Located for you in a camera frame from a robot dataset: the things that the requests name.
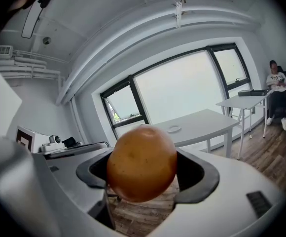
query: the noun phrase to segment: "black pants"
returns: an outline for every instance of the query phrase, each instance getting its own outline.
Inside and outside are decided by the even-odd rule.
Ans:
[[[286,90],[283,92],[274,91],[270,96],[270,108],[269,108],[269,117],[273,117],[277,107],[284,107],[285,113],[284,117],[286,118]]]

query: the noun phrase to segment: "air conditioner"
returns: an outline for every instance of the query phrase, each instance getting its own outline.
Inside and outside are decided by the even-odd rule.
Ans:
[[[10,59],[13,55],[13,46],[0,45],[0,59]]]

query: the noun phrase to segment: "wooden floor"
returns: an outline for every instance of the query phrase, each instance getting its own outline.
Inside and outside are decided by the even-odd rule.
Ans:
[[[254,166],[286,192],[286,131],[282,129],[280,120],[267,127],[266,138],[262,137],[263,129],[262,122],[251,131],[252,138],[249,138],[249,133],[245,135],[240,160]],[[237,158],[239,144],[240,139],[233,142],[231,158]],[[224,156],[223,148],[212,151],[212,154]],[[173,198],[178,192],[175,178],[161,196],[145,203],[118,201],[110,197],[116,230],[126,236],[146,236],[171,213]]]

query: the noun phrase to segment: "white desk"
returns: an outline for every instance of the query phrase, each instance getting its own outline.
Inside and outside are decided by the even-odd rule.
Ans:
[[[265,111],[265,127],[263,131],[263,137],[266,135],[266,127],[267,127],[267,110],[268,110],[268,105],[267,105],[267,97],[271,94],[271,91],[268,92],[267,95],[265,96],[251,96],[251,97],[231,97],[229,99],[226,99],[220,103],[217,103],[216,105],[220,105],[222,107],[222,111],[225,115],[227,116],[232,116],[233,108],[238,108],[241,109],[238,121],[240,121],[242,117],[242,124],[240,127],[242,128],[242,135],[241,135],[241,144],[240,144],[240,149],[237,155],[237,160],[240,159],[240,155],[242,152],[242,147],[243,147],[243,139],[244,139],[244,129],[245,129],[245,113],[244,110],[249,110],[250,111],[250,130],[251,130],[251,110],[253,107],[262,107],[264,108]],[[264,101],[264,105],[257,106],[259,103]]]
[[[207,152],[211,152],[210,139],[224,134],[224,148],[226,157],[230,157],[232,149],[232,131],[239,121],[223,114],[205,109],[180,118],[155,124],[154,126],[165,131],[172,126],[181,129],[169,133],[176,147],[183,147],[201,141],[207,141]]]

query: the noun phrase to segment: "black frame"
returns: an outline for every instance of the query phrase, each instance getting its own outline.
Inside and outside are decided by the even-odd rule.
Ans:
[[[245,72],[245,75],[246,75],[246,78],[243,79],[243,80],[240,80],[240,81],[237,81],[237,82],[234,82],[230,85],[227,85],[226,83],[226,80],[225,80],[225,77],[224,77],[224,74],[223,74],[223,70],[220,66],[220,64],[218,63],[218,60],[214,54],[214,52],[216,51],[224,51],[224,50],[230,50],[230,49],[233,49],[235,50],[235,52],[237,53],[240,61],[241,61],[241,64],[244,68],[244,72]],[[174,59],[177,59],[177,58],[180,58],[182,56],[185,56],[185,55],[188,55],[188,54],[192,54],[192,53],[195,53],[195,52],[199,52],[199,51],[207,51],[208,54],[210,55],[211,59],[213,60],[214,64],[215,64],[215,67],[217,69],[217,72],[221,78],[221,81],[222,81],[222,84],[223,84],[223,88],[224,88],[224,93],[225,93],[225,96],[226,98],[230,98],[229,97],[229,93],[228,91],[231,90],[231,89],[234,89],[234,88],[237,88],[239,86],[242,86],[246,83],[249,83],[250,84],[250,88],[251,88],[251,81],[250,81],[250,75],[248,73],[248,70],[247,70],[247,67],[246,67],[246,64],[244,62],[244,59],[237,47],[237,45],[235,43],[229,43],[229,44],[220,44],[220,45],[212,45],[212,46],[206,46],[206,47],[202,47],[202,48],[198,48],[198,49],[195,49],[195,50],[191,50],[191,51],[187,51],[187,52],[184,52],[184,53],[181,53],[181,54],[177,54],[175,56],[172,56],[172,57],[169,57],[165,60],[162,60],[162,61],[159,61],[151,66],[148,66],[136,73],[134,73],[133,75],[129,75],[127,78],[123,79],[122,81],[118,82],[117,84],[115,84],[114,86],[110,87],[109,89],[107,89],[105,92],[101,93],[100,94],[100,97],[102,99],[102,103],[103,103],[103,106],[104,106],[104,109],[105,109],[105,112],[106,112],[106,115],[108,117],[108,120],[109,120],[109,123],[110,123],[110,126],[113,130],[113,133],[116,137],[116,139],[118,139],[118,134],[117,132],[115,131],[115,129],[117,127],[121,127],[121,126],[124,126],[124,125],[127,125],[127,124],[131,124],[131,123],[135,123],[135,122],[138,122],[140,120],[144,120],[146,124],[149,124],[148,122],[148,119],[147,119],[147,116],[146,116],[146,113],[145,113],[145,110],[144,110],[144,107],[143,107],[143,104],[142,104],[142,101],[140,99],[140,96],[139,96],[139,92],[138,92],[138,89],[135,85],[135,82],[134,82],[134,77],[135,76],[138,76],[150,69],[153,69],[163,63],[166,63],[166,62],[169,62],[169,61],[172,61]],[[105,103],[105,99],[109,96],[111,96],[113,93],[127,87],[127,86],[130,86],[130,89],[131,89],[131,92],[133,94],[133,97],[134,97],[134,100],[137,104],[137,107],[138,107],[138,110],[140,112],[140,115],[139,117],[135,117],[135,118],[130,118],[128,120],[125,120],[125,121],[121,121],[117,124],[113,124],[113,121],[111,120],[111,117],[110,117],[110,114],[109,114],[109,110],[107,108],[107,105]]]
[[[119,90],[121,90],[127,86],[130,86],[131,92],[133,94],[134,100],[137,104],[137,107],[138,107],[138,110],[139,110],[139,113],[141,116],[130,118],[130,119],[127,119],[125,121],[121,121],[117,124],[114,124],[113,121],[111,120],[111,116],[109,114],[109,110],[108,110],[107,104],[105,103],[105,100],[107,97],[111,96],[112,94],[116,93],[117,91],[119,91]],[[100,94],[100,98],[101,98],[102,103],[104,105],[105,113],[108,117],[110,126],[113,130],[113,133],[114,133],[116,139],[118,139],[118,137],[119,137],[116,130],[115,130],[117,127],[121,127],[121,126],[124,126],[127,124],[132,124],[132,123],[138,122],[140,120],[144,120],[146,124],[149,124],[145,110],[143,108],[143,104],[140,100],[139,93],[138,93],[138,90],[135,86],[132,75],[129,75],[126,79],[120,81],[119,83],[115,84],[114,86],[110,87],[108,90],[106,90],[105,92]]]
[[[225,89],[227,89],[227,91],[231,90],[231,89],[235,89],[239,86],[242,86],[246,83],[250,83],[250,75],[248,73],[248,69],[246,67],[245,61],[237,47],[237,45],[235,43],[231,43],[231,44],[221,44],[221,45],[214,45],[214,46],[206,46],[207,51],[209,52],[210,56],[213,58],[215,65],[217,66],[217,69],[222,77],[222,81],[223,81],[223,86]],[[238,58],[240,59],[240,62],[243,66],[244,69],[244,73],[246,78],[240,81],[236,81],[230,85],[226,84],[226,80],[222,71],[221,66],[219,65],[217,58],[214,54],[214,52],[218,52],[218,51],[225,51],[225,50],[235,50]]]

